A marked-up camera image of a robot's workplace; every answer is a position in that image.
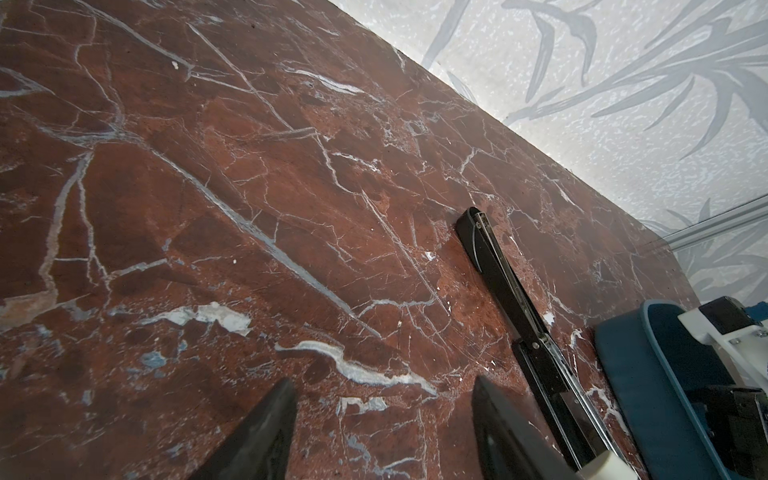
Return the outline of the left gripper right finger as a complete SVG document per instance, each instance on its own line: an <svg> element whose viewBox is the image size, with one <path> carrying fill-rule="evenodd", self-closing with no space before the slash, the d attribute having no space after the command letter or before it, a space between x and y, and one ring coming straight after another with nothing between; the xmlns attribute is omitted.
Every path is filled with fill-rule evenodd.
<svg viewBox="0 0 768 480"><path fill-rule="evenodd" d="M472 422L485 479L575 479L552 449L488 378L475 378Z"/></svg>

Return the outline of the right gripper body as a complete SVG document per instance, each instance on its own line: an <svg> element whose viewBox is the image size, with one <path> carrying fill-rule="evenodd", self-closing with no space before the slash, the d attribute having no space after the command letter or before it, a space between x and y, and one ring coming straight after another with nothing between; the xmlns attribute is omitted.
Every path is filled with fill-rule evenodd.
<svg viewBox="0 0 768 480"><path fill-rule="evenodd" d="M767 478L767 395L761 389L710 385L686 393L724 466L746 479Z"/></svg>

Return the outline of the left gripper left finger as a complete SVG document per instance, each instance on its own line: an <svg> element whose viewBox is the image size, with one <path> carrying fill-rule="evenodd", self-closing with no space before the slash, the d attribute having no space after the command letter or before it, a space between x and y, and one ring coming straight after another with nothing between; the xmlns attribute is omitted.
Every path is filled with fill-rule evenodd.
<svg viewBox="0 0 768 480"><path fill-rule="evenodd" d="M283 479L298 413L293 382L279 380L191 475L193 479Z"/></svg>

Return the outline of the teal plastic tray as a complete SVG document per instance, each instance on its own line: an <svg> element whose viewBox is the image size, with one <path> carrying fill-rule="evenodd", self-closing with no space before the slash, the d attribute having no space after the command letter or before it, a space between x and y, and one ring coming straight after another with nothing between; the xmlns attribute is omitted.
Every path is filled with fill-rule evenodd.
<svg viewBox="0 0 768 480"><path fill-rule="evenodd" d="M683 308L648 300L598 324L597 356L653 479L735 479L689 393L734 382L713 347L680 323Z"/></svg>

